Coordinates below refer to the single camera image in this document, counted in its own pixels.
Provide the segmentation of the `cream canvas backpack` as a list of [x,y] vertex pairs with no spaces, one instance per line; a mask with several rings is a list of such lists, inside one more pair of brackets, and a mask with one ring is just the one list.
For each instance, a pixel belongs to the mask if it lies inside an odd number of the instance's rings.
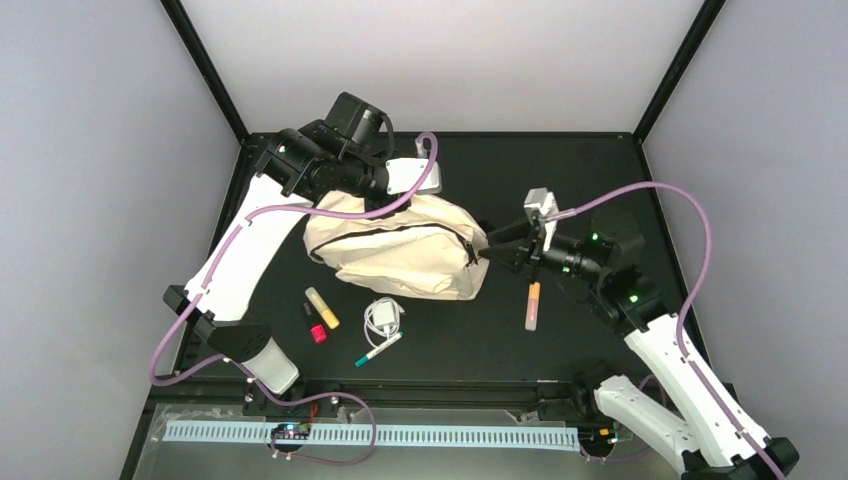
[[337,279],[387,295],[470,301],[489,267],[480,256],[488,246],[484,230],[437,195],[416,195],[381,219],[311,216],[303,241],[308,256]]

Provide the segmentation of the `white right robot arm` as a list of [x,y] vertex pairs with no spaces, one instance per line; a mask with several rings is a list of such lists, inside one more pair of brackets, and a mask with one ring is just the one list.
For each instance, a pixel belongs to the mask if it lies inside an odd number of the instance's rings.
[[673,406],[626,376],[592,374],[569,392],[572,410],[631,430],[682,479],[785,479],[800,455],[739,405],[678,327],[639,267],[644,237],[628,213],[596,213],[583,240],[556,233],[538,213],[493,230],[482,257],[535,281],[542,269],[583,281],[596,314],[648,367]]

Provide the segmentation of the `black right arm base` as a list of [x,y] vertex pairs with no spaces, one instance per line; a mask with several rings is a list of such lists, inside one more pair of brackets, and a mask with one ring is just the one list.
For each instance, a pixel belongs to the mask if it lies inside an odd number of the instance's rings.
[[536,401],[527,408],[541,420],[563,421],[588,428],[611,426],[615,420],[601,411],[595,398],[601,381],[578,377],[564,383],[545,383],[536,388]]

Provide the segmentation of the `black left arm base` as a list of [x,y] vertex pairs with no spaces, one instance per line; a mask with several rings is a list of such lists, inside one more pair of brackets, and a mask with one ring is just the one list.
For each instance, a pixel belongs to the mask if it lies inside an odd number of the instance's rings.
[[309,389],[310,384],[296,381],[282,394],[266,394],[257,383],[244,388],[242,414],[266,419],[294,419],[306,421],[310,418],[334,415],[341,401],[338,394],[319,394]]

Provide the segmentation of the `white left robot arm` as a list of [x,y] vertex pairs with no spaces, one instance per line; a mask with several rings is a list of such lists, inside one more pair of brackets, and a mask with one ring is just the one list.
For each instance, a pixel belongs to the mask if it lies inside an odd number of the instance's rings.
[[284,240],[305,216],[341,220],[385,218],[435,179],[438,140],[423,132],[412,157],[395,154],[390,117],[342,92],[323,119],[271,135],[261,150],[239,210],[201,269],[183,287],[176,323],[194,324],[212,357],[155,386],[179,383],[228,360],[267,393],[287,391],[299,370],[269,325],[246,318],[254,290]]

